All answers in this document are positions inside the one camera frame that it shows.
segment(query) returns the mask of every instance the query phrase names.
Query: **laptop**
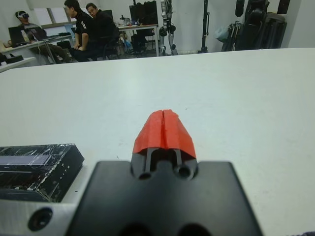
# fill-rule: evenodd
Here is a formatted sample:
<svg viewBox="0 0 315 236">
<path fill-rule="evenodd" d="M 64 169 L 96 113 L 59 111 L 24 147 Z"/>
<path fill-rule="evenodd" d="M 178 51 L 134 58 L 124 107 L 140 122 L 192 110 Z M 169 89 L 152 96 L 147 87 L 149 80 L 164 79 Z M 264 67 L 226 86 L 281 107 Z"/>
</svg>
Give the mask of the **laptop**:
<svg viewBox="0 0 315 236">
<path fill-rule="evenodd" d="M 37 41 L 43 41 L 48 38 L 45 30 L 41 27 L 29 28 L 28 30 L 33 34 Z"/>
<path fill-rule="evenodd" d="M 20 43 L 25 43 L 25 40 L 22 36 L 21 30 L 23 30 L 23 27 L 21 27 L 21 26 L 9 28 L 9 33 L 10 33 L 12 45 L 18 45 Z"/>
</svg>

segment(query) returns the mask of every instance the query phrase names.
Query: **window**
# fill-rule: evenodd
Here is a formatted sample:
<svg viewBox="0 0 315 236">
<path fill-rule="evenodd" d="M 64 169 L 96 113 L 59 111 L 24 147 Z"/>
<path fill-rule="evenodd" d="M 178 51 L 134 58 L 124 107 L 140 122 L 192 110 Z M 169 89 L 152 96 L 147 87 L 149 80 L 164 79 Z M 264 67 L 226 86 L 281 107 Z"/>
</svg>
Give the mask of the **window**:
<svg viewBox="0 0 315 236">
<path fill-rule="evenodd" d="M 48 10 L 46 8 L 35 8 L 34 11 L 41 25 L 52 24 Z"/>
<path fill-rule="evenodd" d="M 65 12 L 65 8 L 62 7 L 35 8 L 34 11 L 44 29 L 60 27 L 76 21 L 76 19 L 70 19 Z"/>
<path fill-rule="evenodd" d="M 64 8 L 50 8 L 56 23 L 68 22 Z"/>
</svg>

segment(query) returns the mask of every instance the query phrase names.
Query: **vr headset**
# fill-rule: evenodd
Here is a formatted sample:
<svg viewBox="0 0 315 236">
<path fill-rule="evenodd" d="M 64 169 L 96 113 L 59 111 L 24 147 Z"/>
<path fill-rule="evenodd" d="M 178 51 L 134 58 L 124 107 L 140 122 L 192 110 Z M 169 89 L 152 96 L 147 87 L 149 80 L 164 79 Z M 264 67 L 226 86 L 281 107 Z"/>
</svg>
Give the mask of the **vr headset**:
<svg viewBox="0 0 315 236">
<path fill-rule="evenodd" d="M 30 17 L 30 15 L 28 13 L 26 13 L 25 11 L 18 11 L 16 14 L 16 17 L 27 19 Z"/>
</svg>

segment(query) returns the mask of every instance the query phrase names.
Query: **metal stand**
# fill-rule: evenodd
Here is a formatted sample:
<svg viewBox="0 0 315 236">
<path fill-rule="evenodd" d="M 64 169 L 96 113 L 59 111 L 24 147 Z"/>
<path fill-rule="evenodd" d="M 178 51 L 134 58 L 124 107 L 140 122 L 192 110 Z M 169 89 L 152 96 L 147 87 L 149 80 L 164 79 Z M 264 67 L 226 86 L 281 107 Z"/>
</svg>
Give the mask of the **metal stand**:
<svg viewBox="0 0 315 236">
<path fill-rule="evenodd" d="M 209 35 L 209 20 L 210 12 L 208 12 L 208 0 L 205 0 L 203 9 L 202 46 L 201 51 L 198 51 L 198 53 L 208 52 L 208 47 L 206 47 L 206 37 Z"/>
</svg>

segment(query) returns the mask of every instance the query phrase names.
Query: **office chair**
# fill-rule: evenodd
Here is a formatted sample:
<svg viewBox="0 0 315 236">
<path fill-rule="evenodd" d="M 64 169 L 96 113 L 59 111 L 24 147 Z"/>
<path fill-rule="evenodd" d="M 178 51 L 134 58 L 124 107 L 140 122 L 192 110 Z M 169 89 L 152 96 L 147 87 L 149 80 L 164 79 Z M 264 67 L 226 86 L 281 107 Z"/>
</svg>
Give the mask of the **office chair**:
<svg viewBox="0 0 315 236">
<path fill-rule="evenodd" d="M 97 58 L 101 57 L 103 60 L 106 58 L 109 59 L 110 55 L 116 55 L 118 57 L 117 46 L 119 40 L 119 29 L 115 27 L 112 36 L 105 36 L 99 38 L 99 43 L 101 45 L 102 51 L 96 57 L 93 57 L 92 60 L 96 61 Z"/>
</svg>

